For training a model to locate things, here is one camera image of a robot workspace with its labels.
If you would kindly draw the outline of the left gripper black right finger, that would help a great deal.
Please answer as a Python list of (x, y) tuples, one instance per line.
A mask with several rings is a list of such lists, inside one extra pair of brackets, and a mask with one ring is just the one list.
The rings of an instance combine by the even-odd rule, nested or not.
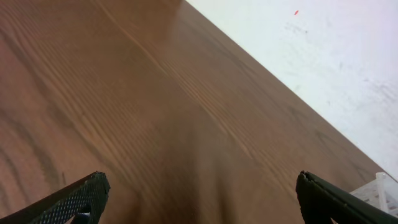
[(295, 191), (305, 224), (397, 224), (396, 217), (304, 170)]

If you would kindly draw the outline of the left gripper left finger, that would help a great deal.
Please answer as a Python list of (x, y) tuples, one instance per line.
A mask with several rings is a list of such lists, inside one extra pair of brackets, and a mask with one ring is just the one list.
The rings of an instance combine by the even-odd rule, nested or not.
[(109, 197), (103, 172), (94, 172), (63, 189), (1, 218), (1, 223), (98, 223)]

